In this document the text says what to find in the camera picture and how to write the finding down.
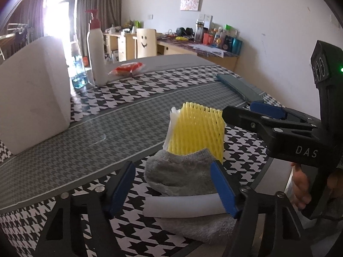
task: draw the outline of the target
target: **curtain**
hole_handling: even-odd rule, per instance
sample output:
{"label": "curtain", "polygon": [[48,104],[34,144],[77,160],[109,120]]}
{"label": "curtain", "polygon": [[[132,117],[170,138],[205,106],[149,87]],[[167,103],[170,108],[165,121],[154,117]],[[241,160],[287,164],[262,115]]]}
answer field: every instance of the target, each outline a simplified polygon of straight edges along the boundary
{"label": "curtain", "polygon": [[25,23],[33,27],[33,39],[44,36],[44,0],[23,0],[15,9],[8,23]]}
{"label": "curtain", "polygon": [[83,56],[88,56],[87,33],[88,23],[91,14],[86,13],[88,9],[98,10],[98,19],[101,22],[101,30],[114,26],[119,26],[121,21],[121,0],[78,0],[77,4],[77,35],[78,42]]}

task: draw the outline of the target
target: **clear plastic bottle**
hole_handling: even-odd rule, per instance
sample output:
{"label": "clear plastic bottle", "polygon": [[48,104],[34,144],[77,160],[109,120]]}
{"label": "clear plastic bottle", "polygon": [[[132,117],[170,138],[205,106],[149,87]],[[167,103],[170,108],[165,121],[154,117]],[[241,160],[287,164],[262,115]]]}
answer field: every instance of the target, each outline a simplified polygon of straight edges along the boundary
{"label": "clear plastic bottle", "polygon": [[71,65],[69,66],[69,76],[73,87],[75,89],[80,89],[91,84],[94,86],[94,80],[92,71],[89,74],[86,73],[85,67],[83,65],[82,56],[80,55],[80,48],[76,41],[71,42]]}

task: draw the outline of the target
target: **black and white tablecloth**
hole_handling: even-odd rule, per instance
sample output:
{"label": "black and white tablecloth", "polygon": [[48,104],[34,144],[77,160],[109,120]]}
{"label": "black and white tablecloth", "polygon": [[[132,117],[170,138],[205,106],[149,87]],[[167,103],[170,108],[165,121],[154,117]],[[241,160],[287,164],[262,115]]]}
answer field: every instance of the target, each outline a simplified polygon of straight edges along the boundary
{"label": "black and white tablecloth", "polygon": [[[127,159],[136,160],[136,177],[123,209],[111,220],[121,249],[127,256],[158,257],[172,256],[191,244],[190,239],[163,231],[155,219],[142,215],[145,197],[158,195],[145,183],[143,172],[149,154],[154,153],[151,150],[164,141],[171,106],[193,101],[218,109],[248,107],[216,80],[218,73],[238,77],[220,66],[179,68],[74,93],[71,127],[66,132],[16,157],[0,143],[0,226],[19,255],[32,256],[55,196],[66,188],[77,196],[105,185]],[[253,88],[266,103],[280,106]],[[265,146],[255,134],[225,127],[224,167],[229,174],[249,185],[267,160]],[[83,184],[78,181],[83,178],[93,180]],[[88,256],[96,256],[87,215],[83,215],[83,227]]]}

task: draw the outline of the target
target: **chair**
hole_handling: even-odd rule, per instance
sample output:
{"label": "chair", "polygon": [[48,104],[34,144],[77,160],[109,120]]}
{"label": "chair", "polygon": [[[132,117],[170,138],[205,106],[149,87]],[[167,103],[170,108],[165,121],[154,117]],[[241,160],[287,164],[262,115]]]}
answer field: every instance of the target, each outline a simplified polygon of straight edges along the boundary
{"label": "chair", "polygon": [[68,129],[70,110],[61,40],[41,37],[0,66],[0,140],[13,154]]}
{"label": "chair", "polygon": [[137,58],[157,56],[157,36],[155,29],[137,29]]}

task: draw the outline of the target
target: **yellow object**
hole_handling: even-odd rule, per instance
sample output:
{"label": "yellow object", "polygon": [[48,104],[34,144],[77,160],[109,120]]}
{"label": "yellow object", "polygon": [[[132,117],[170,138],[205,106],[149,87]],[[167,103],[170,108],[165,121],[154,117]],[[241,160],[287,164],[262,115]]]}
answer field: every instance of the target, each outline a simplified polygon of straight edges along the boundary
{"label": "yellow object", "polygon": [[188,40],[188,38],[186,38],[186,37],[176,37],[175,39],[176,40]]}
{"label": "yellow object", "polygon": [[186,102],[180,110],[168,151],[186,155],[208,148],[223,163],[224,128],[221,110]]}

